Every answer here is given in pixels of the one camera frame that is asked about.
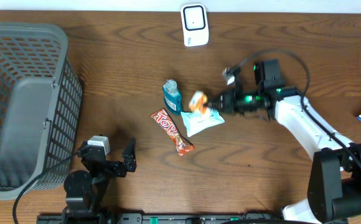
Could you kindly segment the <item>orange snack packet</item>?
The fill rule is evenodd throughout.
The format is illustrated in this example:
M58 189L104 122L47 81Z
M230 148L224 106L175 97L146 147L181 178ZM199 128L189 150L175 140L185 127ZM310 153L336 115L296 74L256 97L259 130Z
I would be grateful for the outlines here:
M195 116L208 117L210 109L205 106L208 102L207 96L202 91L196 91L189 101L189 109Z

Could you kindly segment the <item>light blue wet wipes pack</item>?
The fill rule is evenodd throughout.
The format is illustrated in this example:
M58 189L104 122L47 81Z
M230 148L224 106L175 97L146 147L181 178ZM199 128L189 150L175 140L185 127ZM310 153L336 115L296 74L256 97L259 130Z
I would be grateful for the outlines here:
M182 112L181 116L187 130L188 137L225 122L217 110L210 108L208 108L204 114L199 111L191 113Z

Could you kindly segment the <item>red Top chocolate bar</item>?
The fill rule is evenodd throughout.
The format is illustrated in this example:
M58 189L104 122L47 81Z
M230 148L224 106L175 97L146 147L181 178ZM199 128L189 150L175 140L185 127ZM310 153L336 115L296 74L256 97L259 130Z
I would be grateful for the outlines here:
M165 108L159 109L152 113L151 118L154 119L156 123L160 125L160 127L165 130L168 136L172 139L177 149L178 155L183 156L194 150L194 145L181 135L175 122Z

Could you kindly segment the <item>blue mouthwash bottle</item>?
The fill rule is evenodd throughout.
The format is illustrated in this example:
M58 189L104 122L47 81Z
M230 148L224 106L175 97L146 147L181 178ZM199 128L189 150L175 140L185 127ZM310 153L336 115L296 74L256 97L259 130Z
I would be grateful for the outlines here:
M178 90L177 82L175 80L166 80L162 90L167 108L175 115L180 115L183 111L182 95Z

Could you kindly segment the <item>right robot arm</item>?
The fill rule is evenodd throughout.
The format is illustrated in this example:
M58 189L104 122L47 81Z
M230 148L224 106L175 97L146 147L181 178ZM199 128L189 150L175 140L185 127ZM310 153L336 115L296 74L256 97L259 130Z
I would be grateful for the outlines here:
M306 199L282 209L285 220L329 223L361 215L361 144L338 133L295 87L287 88L279 69L254 67L256 91L243 91L237 70L225 69L231 88L205 103L223 113L266 110L312 159Z

